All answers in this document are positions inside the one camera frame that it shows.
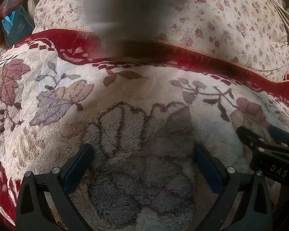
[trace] teal bag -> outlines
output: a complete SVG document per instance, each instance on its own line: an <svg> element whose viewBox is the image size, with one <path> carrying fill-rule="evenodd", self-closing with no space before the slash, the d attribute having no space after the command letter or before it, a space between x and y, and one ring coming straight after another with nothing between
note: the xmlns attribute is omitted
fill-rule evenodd
<svg viewBox="0 0 289 231"><path fill-rule="evenodd" d="M22 6L1 21L5 41L9 47L12 47L26 36L31 35L35 27L34 22Z"/></svg>

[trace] floral fabric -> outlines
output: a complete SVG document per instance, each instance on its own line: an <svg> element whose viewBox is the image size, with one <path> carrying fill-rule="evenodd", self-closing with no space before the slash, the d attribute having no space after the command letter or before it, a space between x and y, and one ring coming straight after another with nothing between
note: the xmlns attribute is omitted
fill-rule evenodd
<svg viewBox="0 0 289 231"><path fill-rule="evenodd" d="M81 0L41 0L34 32L93 30ZM182 44L240 63L271 80L289 73L289 41L269 0L169 0L155 39Z"/></svg>
<svg viewBox="0 0 289 231"><path fill-rule="evenodd" d="M71 199L93 230L193 230L216 200L193 163L194 142L226 167L252 173L251 150L236 129L269 142L269 125L289 132L289 81L157 47L160 64L97 61L95 34L53 29L2 56L0 207L9 220L26 171L49 172L90 143L95 160ZM268 180L275 204L279 186Z"/></svg>

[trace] screw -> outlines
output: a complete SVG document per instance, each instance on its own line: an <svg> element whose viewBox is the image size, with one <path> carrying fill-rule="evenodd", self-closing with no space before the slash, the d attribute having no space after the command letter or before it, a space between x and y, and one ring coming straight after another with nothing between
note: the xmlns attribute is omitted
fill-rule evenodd
<svg viewBox="0 0 289 231"><path fill-rule="evenodd" d="M30 175L31 175L31 171L27 171L27 172L25 172L25 177L29 177Z"/></svg>
<svg viewBox="0 0 289 231"><path fill-rule="evenodd" d="M227 168L228 173L233 174L235 172L235 169L233 167Z"/></svg>
<svg viewBox="0 0 289 231"><path fill-rule="evenodd" d="M55 168L52 169L52 172L53 172L54 174L57 174L57 173L60 172L60 168L59 168L59 167L55 167Z"/></svg>

